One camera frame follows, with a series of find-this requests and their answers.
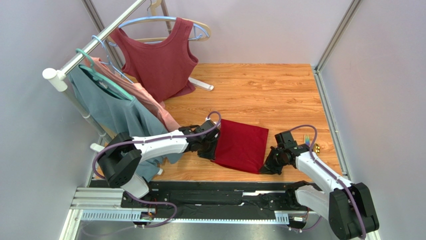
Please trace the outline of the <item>red cloth napkin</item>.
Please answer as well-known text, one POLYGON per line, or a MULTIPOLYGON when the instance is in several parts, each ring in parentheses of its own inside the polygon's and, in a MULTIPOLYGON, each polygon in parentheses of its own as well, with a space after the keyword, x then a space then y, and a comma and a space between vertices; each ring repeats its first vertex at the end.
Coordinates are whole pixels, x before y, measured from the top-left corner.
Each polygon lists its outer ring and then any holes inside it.
POLYGON ((215 150, 217 165, 258 174, 264 164, 269 130, 223 119, 215 150))

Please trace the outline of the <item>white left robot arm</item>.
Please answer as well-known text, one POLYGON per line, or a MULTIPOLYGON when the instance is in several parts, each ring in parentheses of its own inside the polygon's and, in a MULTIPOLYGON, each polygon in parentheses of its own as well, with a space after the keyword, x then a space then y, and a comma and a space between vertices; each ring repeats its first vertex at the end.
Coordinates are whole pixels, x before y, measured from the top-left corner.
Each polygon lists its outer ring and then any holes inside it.
POLYGON ((150 191, 147 181, 136 174, 138 165, 150 159, 173 154, 198 152, 213 159, 221 122, 207 118, 202 125, 181 127, 170 133, 130 137, 123 132, 101 150, 94 159, 110 188, 121 188, 134 199, 150 191))

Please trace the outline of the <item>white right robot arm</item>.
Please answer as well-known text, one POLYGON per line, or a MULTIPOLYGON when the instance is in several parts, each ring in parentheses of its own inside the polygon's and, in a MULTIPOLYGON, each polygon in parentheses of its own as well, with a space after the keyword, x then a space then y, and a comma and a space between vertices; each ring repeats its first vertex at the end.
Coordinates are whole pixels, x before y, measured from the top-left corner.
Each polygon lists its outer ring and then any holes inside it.
POLYGON ((277 145, 262 166, 262 174, 281 174, 292 166, 305 173, 313 184, 298 181, 285 188, 285 204, 289 208, 307 207, 327 220, 340 240, 365 238, 380 228, 369 188, 353 183, 327 166, 314 152, 313 144, 298 144, 291 131, 276 134, 277 145))

